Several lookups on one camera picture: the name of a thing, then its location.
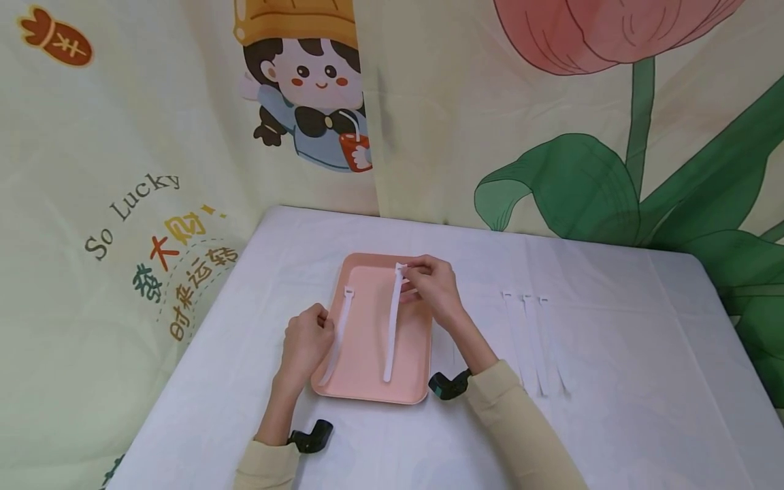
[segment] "cartoon girl's face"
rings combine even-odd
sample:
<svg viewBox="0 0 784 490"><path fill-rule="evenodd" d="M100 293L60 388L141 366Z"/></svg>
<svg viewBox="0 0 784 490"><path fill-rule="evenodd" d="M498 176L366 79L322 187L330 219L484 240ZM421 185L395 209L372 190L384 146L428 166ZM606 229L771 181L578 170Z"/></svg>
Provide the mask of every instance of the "cartoon girl's face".
<svg viewBox="0 0 784 490"><path fill-rule="evenodd" d="M261 71L295 105L328 110L362 107L361 75L335 52L329 39L321 39L321 49L324 54L315 56L298 40L283 39L283 52L263 61Z"/></svg>

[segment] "black hair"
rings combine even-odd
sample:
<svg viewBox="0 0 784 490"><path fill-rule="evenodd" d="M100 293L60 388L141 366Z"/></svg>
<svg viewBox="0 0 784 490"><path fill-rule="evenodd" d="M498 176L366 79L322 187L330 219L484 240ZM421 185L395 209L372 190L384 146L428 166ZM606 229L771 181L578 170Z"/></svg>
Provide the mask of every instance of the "black hair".
<svg viewBox="0 0 784 490"><path fill-rule="evenodd" d="M299 45L305 53L311 56L324 56L324 50L321 48L320 38L305 38L298 39ZM332 49L335 50L338 56L343 58L348 66L357 73L361 73L359 66L359 52L351 46L344 45L342 42L332 41ZM245 54L245 65L248 67L250 74L261 85L270 85L275 87L277 91L281 91L280 85L277 82L271 81L261 70L261 63L263 61L272 61L277 55L283 53L283 39L281 38L268 38L256 41L251 45L243 48ZM365 103L358 109L358 112L365 116ZM286 134L286 129L278 122L269 111L261 106L259 108L259 119L261 123L256 131L253 132L254 138L262 138L264 144L267 146L280 146L281 135Z"/></svg>
<svg viewBox="0 0 784 490"><path fill-rule="evenodd" d="M306 38L298 39L299 45L305 53L312 56L324 56L324 50L321 48L321 39L319 38ZM361 73L359 65L359 51L351 46L344 45L342 42L332 41L332 49L335 50L338 56L343 58L348 66L357 73ZM262 85L272 85L280 90L277 83L272 82L261 71L261 63L263 61L272 61L277 55L283 53L283 40L281 38L269 38L256 41L251 45L246 46L243 51L245 52L245 64L248 66L248 71L253 77Z"/></svg>

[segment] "fabric backdrop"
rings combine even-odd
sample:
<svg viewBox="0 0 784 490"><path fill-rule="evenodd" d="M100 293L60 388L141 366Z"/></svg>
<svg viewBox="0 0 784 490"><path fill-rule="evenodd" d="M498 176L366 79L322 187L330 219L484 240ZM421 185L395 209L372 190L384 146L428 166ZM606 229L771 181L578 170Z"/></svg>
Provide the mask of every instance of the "fabric backdrop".
<svg viewBox="0 0 784 490"><path fill-rule="evenodd" d="M4 2L0 486L105 487L274 204L693 253L784 408L784 5L678 5Z"/></svg>

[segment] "pink tray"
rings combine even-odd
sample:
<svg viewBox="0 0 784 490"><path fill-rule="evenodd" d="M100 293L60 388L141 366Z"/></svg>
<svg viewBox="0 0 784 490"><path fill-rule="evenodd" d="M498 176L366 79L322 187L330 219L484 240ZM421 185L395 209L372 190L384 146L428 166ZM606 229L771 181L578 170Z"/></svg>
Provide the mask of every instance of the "pink tray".
<svg viewBox="0 0 784 490"><path fill-rule="evenodd" d="M343 261L329 308L329 317L336 327L344 288L351 287L354 297L332 376L319 386L330 353L310 378L316 393L405 405L419 403L427 396L433 315L422 301L399 306L392 376L389 383L383 380L395 263L406 263L411 258L352 253Z"/></svg>

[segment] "black bow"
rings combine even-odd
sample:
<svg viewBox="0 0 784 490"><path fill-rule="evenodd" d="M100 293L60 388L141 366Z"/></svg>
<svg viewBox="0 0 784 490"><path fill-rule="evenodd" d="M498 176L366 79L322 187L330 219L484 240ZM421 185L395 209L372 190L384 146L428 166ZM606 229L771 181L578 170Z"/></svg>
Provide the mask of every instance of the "black bow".
<svg viewBox="0 0 784 490"><path fill-rule="evenodd" d="M296 125L299 130L311 138L324 136L328 129L338 134L356 132L351 119L340 114L340 112L335 111L331 114L324 114L318 109L300 106L294 110L294 119L296 119Z"/></svg>

